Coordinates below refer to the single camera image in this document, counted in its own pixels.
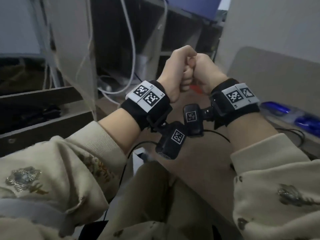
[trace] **leg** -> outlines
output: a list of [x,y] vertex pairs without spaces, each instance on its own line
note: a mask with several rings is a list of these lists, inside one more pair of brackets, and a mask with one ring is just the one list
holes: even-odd
[[212,226],[207,220],[200,196],[179,179],[174,182],[168,194],[171,207],[166,222],[189,240],[213,239]]
[[143,164],[125,189],[116,215],[103,232],[116,232],[147,221],[164,221],[169,173],[158,162]]

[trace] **person's right hand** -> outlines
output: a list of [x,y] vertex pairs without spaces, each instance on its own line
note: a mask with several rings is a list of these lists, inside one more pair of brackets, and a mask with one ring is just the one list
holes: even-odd
[[208,55],[201,53],[195,56],[193,77],[196,84],[208,95],[212,89],[228,79]]

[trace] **beige sweatshirt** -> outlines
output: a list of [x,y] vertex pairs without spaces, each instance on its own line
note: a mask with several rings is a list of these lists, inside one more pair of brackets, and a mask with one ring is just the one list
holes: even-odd
[[[238,174],[233,217],[245,239],[320,238],[319,160],[309,161],[284,134],[231,159]],[[117,193],[125,162],[97,122],[1,158],[0,239],[60,239],[97,220]],[[151,225],[128,227],[120,239],[186,239],[164,223]]]

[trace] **sleeve cuff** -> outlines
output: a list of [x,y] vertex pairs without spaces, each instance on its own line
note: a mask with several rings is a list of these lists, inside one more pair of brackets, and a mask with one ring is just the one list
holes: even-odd
[[237,174],[310,161],[306,154],[283,133],[232,153],[231,160]]
[[127,157],[117,143],[96,121],[90,122],[68,137],[66,141],[98,157],[114,174],[122,174]]

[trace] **metal screw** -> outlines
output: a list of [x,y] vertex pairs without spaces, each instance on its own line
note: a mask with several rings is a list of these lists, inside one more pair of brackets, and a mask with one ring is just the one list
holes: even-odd
[[8,140],[9,144],[14,144],[15,142],[16,142],[16,139],[14,139],[14,138]]

